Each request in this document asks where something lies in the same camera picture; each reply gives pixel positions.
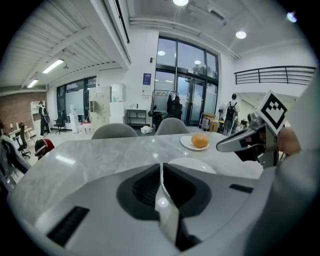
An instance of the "black railing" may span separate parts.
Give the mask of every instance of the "black railing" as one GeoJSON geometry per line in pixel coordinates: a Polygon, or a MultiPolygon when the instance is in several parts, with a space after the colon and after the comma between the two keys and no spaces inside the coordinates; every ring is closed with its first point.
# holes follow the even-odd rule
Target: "black railing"
{"type": "Polygon", "coordinates": [[[313,66],[269,66],[239,71],[235,74],[235,84],[282,83],[307,86],[316,68],[313,66]]]}

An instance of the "desk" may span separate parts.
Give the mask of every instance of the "desk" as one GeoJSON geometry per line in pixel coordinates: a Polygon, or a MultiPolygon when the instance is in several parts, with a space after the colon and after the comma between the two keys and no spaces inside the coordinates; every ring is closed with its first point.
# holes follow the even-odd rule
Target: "desk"
{"type": "Polygon", "coordinates": [[[15,135],[18,132],[20,132],[20,129],[9,132],[9,137],[11,138],[11,135],[15,135]]]}
{"type": "Polygon", "coordinates": [[[9,203],[33,225],[43,211],[87,182],[182,157],[199,159],[217,174],[260,177],[263,168],[259,163],[242,162],[234,152],[217,151],[217,142],[226,136],[216,132],[206,135],[210,146],[202,151],[184,147],[180,142],[183,134],[67,141],[29,169],[11,192],[9,203]]]}

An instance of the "person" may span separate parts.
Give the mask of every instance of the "person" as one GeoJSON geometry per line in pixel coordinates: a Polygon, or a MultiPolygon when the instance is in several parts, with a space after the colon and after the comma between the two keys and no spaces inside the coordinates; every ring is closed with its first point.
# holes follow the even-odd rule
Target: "person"
{"type": "Polygon", "coordinates": [[[40,101],[39,102],[39,114],[41,116],[41,121],[40,121],[40,135],[43,136],[44,135],[44,128],[46,128],[46,132],[48,133],[48,135],[50,134],[50,130],[49,130],[49,125],[46,121],[46,116],[48,116],[48,111],[46,106],[43,105],[43,102],[40,101]]]}
{"type": "Polygon", "coordinates": [[[240,111],[238,102],[236,101],[237,95],[234,93],[231,96],[232,100],[225,104],[226,106],[226,115],[224,119],[224,130],[223,135],[230,136],[232,132],[232,127],[235,124],[236,117],[240,111]]]}
{"type": "Polygon", "coordinates": [[[277,140],[278,150],[288,155],[293,155],[301,151],[301,146],[297,135],[291,127],[284,127],[280,130],[277,140]]]}

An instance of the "ceiling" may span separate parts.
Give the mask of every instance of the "ceiling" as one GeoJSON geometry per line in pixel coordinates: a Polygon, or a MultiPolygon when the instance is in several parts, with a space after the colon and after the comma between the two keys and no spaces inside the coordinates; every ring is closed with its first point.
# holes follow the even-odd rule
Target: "ceiling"
{"type": "Polygon", "coordinates": [[[130,18],[151,18],[176,22],[200,30],[219,44],[241,55],[252,49],[301,39],[295,23],[274,0],[189,0],[177,6],[172,0],[134,1],[129,7],[130,18]],[[208,11],[208,5],[222,14],[221,20],[208,11]],[[236,37],[237,31],[246,32],[245,39],[236,37]]]}
{"type": "Polygon", "coordinates": [[[47,85],[68,74],[115,63],[92,34],[74,0],[46,0],[11,40],[0,65],[0,87],[47,85]],[[64,63],[43,74],[57,59],[64,63]]]}

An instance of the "brick wall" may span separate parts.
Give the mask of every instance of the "brick wall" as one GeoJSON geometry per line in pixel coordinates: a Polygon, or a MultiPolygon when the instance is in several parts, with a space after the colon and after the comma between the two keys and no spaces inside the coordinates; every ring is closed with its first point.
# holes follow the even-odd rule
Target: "brick wall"
{"type": "Polygon", "coordinates": [[[17,93],[0,97],[0,120],[4,126],[4,132],[11,132],[10,124],[15,130],[16,123],[24,123],[28,127],[33,127],[31,118],[30,102],[45,100],[47,103],[46,92],[17,93]]]}

